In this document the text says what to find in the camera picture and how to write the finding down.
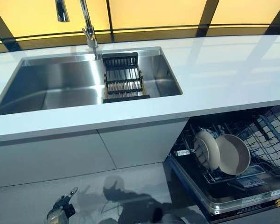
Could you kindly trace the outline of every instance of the dishwasher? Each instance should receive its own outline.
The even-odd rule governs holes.
[[[191,117],[167,161],[210,223],[280,206],[280,105]],[[250,165],[239,175],[203,166],[195,154],[196,134],[239,137]]]

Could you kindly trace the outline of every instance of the faucet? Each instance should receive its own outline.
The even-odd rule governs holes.
[[[64,0],[55,0],[56,3],[56,11],[57,11],[57,19],[59,22],[69,22],[69,17],[67,14],[67,10],[65,7]],[[87,39],[87,45],[92,49],[95,58],[97,58],[97,39],[95,37],[95,32],[94,32],[94,27],[91,24],[88,9],[87,9],[87,4],[86,0],[80,0],[84,19],[86,26],[85,28],[82,28],[83,33],[86,36]]]

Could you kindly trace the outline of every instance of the stainless steel sink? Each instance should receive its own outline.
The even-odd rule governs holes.
[[[151,98],[182,94],[161,48],[103,51],[137,52]],[[0,96],[0,115],[102,104],[104,64],[91,54],[23,58]]]

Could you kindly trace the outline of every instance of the dishwasher rack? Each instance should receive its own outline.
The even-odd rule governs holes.
[[[223,134],[238,136],[250,150],[250,167],[259,165],[272,175],[280,175],[278,173],[280,170],[280,120],[274,113],[274,108],[263,115],[254,115],[253,119],[248,121],[215,122],[203,127],[193,125],[189,121],[173,147],[175,156],[195,155],[194,141],[196,133],[200,130],[209,132],[214,138]],[[194,157],[202,175],[209,184],[232,181],[249,175],[244,172],[233,176],[223,173],[220,168],[216,170],[205,168],[197,157]]]

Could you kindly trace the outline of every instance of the cabinet door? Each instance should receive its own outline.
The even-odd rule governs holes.
[[[99,129],[117,168],[163,162],[188,118]]]
[[[111,169],[97,130],[0,143],[0,187]]]

